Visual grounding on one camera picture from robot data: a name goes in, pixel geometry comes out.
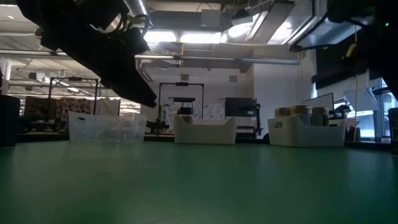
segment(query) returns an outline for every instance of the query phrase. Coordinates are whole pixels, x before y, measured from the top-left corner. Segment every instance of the white storage basket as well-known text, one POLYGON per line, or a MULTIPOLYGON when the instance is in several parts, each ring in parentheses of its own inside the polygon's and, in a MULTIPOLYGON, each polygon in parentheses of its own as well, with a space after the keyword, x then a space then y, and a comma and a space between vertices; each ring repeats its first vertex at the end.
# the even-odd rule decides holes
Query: white storage basket
POLYGON ((277 146, 343 147, 346 120, 331 120, 330 123, 337 127, 304 125, 295 116, 268 119, 269 140, 277 146))
POLYGON ((174 116, 174 141, 187 144, 235 144, 236 118, 228 120, 193 120, 187 124, 174 116))

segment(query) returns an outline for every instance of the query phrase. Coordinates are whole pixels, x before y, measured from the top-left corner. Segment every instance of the green table surface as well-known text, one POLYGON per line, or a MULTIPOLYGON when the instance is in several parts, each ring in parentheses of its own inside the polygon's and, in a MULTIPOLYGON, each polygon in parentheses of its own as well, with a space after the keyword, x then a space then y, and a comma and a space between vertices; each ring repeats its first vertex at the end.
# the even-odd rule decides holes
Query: green table surface
POLYGON ((398 223, 398 159, 260 144, 18 144, 0 150, 0 223, 398 223))

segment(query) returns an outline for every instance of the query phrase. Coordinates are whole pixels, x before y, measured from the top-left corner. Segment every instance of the white wall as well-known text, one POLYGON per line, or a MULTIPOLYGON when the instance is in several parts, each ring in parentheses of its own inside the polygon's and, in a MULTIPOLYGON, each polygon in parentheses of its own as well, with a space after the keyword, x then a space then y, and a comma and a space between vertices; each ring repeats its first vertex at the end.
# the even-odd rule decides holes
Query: white wall
POLYGON ((268 133, 267 120, 274 117, 274 110, 297 103, 298 65, 254 65, 254 97, 261 104, 260 121, 268 133))
POLYGON ((317 72, 315 51, 302 57, 300 65, 253 65, 254 97, 261 104, 263 135, 268 133, 267 120, 274 117, 276 108, 300 105, 311 98, 311 77, 317 72))
MULTIPOLYGON (((159 94, 160 82, 180 82, 179 68, 167 70, 147 68, 146 71, 154 80, 154 83, 149 83, 149 86, 156 95, 159 94)), ((204 103, 224 103, 226 97, 252 97, 248 96, 246 91, 246 74, 240 73, 239 69, 213 68, 209 71, 202 68, 184 68, 183 72, 190 75, 189 83, 205 84, 204 103), (238 82, 230 83, 230 75, 237 75, 238 82)), ((201 103, 201 87, 162 85, 160 102, 168 100, 169 97, 194 97, 198 103, 201 103)), ((142 106, 141 113, 147 115, 149 121, 154 121, 157 118, 158 107, 142 106)))

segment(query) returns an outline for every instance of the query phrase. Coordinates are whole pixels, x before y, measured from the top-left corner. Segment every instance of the black monitor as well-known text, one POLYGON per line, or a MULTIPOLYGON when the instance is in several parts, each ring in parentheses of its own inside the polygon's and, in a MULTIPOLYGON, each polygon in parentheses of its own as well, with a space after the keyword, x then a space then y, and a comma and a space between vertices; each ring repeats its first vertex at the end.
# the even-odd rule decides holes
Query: black monitor
POLYGON ((225 116, 255 117, 257 99, 256 98, 225 98, 225 116))

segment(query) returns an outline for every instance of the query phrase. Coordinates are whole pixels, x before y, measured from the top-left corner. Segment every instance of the white plastic bin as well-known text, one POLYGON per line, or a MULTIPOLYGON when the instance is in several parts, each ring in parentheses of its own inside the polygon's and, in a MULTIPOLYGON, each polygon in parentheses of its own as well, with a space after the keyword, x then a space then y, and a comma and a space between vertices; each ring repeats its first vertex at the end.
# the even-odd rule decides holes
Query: white plastic bin
POLYGON ((69 111, 68 115, 71 141, 137 142, 144 140, 147 117, 142 114, 123 118, 69 111))
POLYGON ((235 144, 236 118, 228 120, 193 120, 187 124, 174 116, 174 141, 186 144, 235 144))
POLYGON ((268 119, 269 140, 277 146, 343 147, 346 120, 333 120, 330 124, 337 127, 304 125, 295 116, 268 119))

